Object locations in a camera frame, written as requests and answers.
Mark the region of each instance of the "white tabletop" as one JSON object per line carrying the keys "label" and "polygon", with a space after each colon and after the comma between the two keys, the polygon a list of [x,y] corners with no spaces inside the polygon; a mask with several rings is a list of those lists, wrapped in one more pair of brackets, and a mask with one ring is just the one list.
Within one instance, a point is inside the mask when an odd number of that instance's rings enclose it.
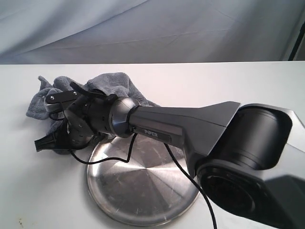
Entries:
{"label": "white tabletop", "polygon": [[[114,222],[91,201],[84,165],[52,151],[35,152],[34,140],[45,136],[49,122],[25,116],[39,90],[39,75],[50,82],[65,75],[86,83],[108,72],[127,73],[146,98],[162,106],[265,103],[292,109],[305,120],[305,62],[0,65],[1,229],[132,228]],[[214,209],[219,229],[270,228]],[[211,229],[203,198],[162,228]]]}

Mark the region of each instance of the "piper logo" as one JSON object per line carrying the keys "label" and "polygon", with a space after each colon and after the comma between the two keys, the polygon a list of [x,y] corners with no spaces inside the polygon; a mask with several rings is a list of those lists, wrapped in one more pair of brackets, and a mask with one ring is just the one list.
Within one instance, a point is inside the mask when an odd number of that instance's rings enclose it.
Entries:
{"label": "piper logo", "polygon": [[147,135],[151,135],[153,137],[158,137],[157,133],[150,130],[144,130],[144,133],[146,133]]}

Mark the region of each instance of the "stainless steel plate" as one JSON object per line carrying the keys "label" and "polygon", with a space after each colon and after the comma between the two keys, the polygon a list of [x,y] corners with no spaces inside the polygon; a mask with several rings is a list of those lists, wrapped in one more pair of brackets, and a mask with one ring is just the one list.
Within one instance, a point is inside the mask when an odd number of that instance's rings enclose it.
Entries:
{"label": "stainless steel plate", "polygon": [[[98,144],[90,161],[126,158],[131,138]],[[171,147],[186,169],[183,152]],[[163,143],[138,135],[129,163],[106,161],[87,167],[88,187],[97,205],[116,221],[133,226],[165,224],[182,215],[198,191],[170,158]]]}

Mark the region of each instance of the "microfiber towel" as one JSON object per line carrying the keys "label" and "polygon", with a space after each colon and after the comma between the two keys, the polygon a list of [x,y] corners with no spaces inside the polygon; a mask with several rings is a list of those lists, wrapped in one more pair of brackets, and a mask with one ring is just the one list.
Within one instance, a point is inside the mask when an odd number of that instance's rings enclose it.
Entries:
{"label": "microfiber towel", "polygon": [[[50,94],[73,90],[70,87],[70,83],[74,80],[66,76],[59,76],[54,80],[54,84],[51,85],[42,76],[39,76],[38,79],[41,82],[40,90],[34,95],[26,112],[26,116],[45,120],[49,118],[49,113],[44,107],[44,98]],[[89,80],[85,85],[79,83],[78,85],[85,90],[99,89],[106,95],[116,94],[119,97],[131,97],[139,101],[142,106],[157,106],[142,95],[142,93],[134,86],[129,76],[125,73],[101,74]],[[60,127],[61,123],[62,121],[52,120],[50,130],[47,134],[54,132]]]}

